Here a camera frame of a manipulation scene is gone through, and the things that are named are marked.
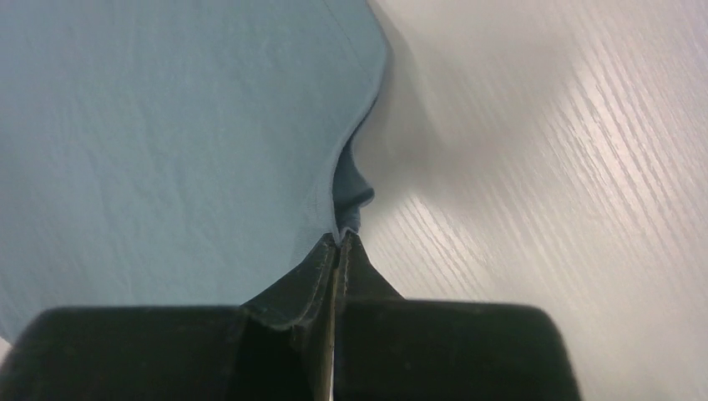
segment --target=cloth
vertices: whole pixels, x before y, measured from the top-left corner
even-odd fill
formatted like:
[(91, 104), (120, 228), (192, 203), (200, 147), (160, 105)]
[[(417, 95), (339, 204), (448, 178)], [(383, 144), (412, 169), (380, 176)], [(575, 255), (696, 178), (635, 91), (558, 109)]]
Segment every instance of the cloth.
[(372, 195), (363, 0), (11, 0), (0, 58), (9, 341), (56, 306), (242, 303)]

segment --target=fabric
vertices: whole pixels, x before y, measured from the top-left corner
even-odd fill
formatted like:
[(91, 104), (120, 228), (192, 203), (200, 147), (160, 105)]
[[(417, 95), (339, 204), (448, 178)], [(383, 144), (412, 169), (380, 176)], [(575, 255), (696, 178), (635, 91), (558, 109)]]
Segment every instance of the fabric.
[(363, 0), (11, 0), (0, 58), (10, 341), (49, 307), (242, 303), (372, 195)]

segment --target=blue cloth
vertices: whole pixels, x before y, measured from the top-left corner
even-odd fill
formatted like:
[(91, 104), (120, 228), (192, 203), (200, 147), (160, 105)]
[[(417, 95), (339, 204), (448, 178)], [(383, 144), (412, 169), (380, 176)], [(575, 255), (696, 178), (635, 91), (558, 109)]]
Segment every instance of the blue cloth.
[(385, 59), (364, 0), (1, 2), (0, 336), (239, 304), (355, 230)]

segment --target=blue-gray fabric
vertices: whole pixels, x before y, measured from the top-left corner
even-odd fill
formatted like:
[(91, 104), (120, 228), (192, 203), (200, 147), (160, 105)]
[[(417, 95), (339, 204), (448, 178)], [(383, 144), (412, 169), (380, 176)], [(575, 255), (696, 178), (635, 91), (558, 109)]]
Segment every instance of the blue-gray fabric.
[(0, 2), (0, 336), (239, 304), (355, 230), (385, 59), (364, 0)]

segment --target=table surface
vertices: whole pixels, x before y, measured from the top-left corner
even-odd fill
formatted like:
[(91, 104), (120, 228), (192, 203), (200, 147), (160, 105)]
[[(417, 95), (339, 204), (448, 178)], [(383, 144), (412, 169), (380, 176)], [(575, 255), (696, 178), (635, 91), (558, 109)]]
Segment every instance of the table surface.
[(372, 6), (374, 265), (408, 297), (542, 307), (588, 400), (708, 399), (708, 3)]

